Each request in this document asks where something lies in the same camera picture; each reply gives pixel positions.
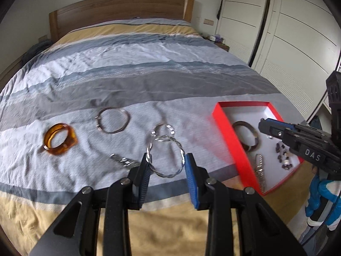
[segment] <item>wall outlet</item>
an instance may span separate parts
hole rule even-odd
[[[213,20],[209,20],[209,19],[204,19],[204,24],[213,26],[214,25],[214,21]]]
[[[43,35],[43,36],[41,36],[41,37],[38,38],[38,43],[39,43],[39,42],[42,42],[42,41],[44,41],[44,40],[47,40],[47,39],[48,39],[47,35]]]

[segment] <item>metal bolt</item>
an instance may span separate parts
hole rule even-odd
[[[209,184],[209,185],[214,185],[217,181],[212,178],[212,177],[209,177],[206,179],[206,183]]]
[[[127,185],[127,184],[130,183],[130,179],[127,178],[127,177],[125,177],[125,178],[122,178],[122,179],[120,180],[120,182],[121,182],[121,185]]]
[[[84,194],[84,195],[87,195],[88,193],[90,193],[91,192],[91,187],[84,187],[83,189],[82,189],[82,193]]]
[[[247,187],[247,188],[245,188],[245,192],[246,192],[248,195],[252,195],[252,194],[255,193],[255,190],[254,190],[254,188]]]

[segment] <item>nightstand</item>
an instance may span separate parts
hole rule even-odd
[[[228,52],[229,49],[230,49],[229,46],[227,46],[227,45],[225,45],[225,44],[223,44],[223,43],[221,43],[221,42],[214,42],[214,44],[217,45],[218,47],[224,49],[226,52]]]

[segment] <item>box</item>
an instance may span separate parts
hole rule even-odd
[[[258,123],[261,118],[272,118],[283,121],[277,110],[270,102],[261,101],[228,101],[218,102],[213,111],[213,117],[226,142],[227,148],[235,161],[237,171],[244,187],[253,187],[259,194],[266,195],[285,182],[303,162],[296,155],[289,153],[289,161],[293,167],[289,170],[282,168],[276,152],[276,144],[280,141],[276,138],[268,138],[259,132]],[[248,145],[254,144],[254,136],[245,127],[232,128],[236,121],[245,121],[252,125],[259,134],[260,144],[252,152],[245,152],[239,138]],[[254,161],[256,153],[263,156],[264,176],[267,187],[264,193],[260,189],[250,161]]]

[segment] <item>red box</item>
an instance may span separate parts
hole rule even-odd
[[[232,128],[232,123],[238,121],[238,118],[244,117],[244,121],[250,123],[256,130],[258,130],[260,118],[272,118],[283,121],[282,117],[270,102],[261,101],[218,102],[214,108],[213,117],[223,135],[230,154],[235,161],[237,171],[244,187],[253,187],[258,193],[265,195],[285,182],[297,170],[301,162],[303,162],[302,159],[291,154],[289,158],[290,162],[294,163],[294,167],[289,171],[284,170],[278,162],[278,154],[276,154],[275,151],[276,143],[279,140],[275,138],[269,139],[266,135],[259,132],[260,137],[263,138],[263,142],[265,143],[263,149],[267,152],[266,155],[261,153],[263,158],[267,158],[264,162],[265,178],[267,178],[266,172],[268,171],[268,180],[271,183],[270,188],[262,193],[257,177],[250,164],[250,155],[248,156],[245,153],[235,130]]]

